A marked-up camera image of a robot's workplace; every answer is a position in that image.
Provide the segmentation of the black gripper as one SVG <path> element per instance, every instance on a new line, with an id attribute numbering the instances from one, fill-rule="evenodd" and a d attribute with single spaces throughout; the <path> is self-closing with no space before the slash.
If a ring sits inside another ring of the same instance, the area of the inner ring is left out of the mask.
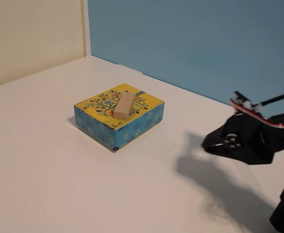
<path id="1" fill-rule="evenodd" d="M 248 165 L 271 164 L 274 152 L 264 139 L 262 125 L 247 114 L 234 114 L 223 126 L 204 138 L 202 148 L 211 155 Z"/>

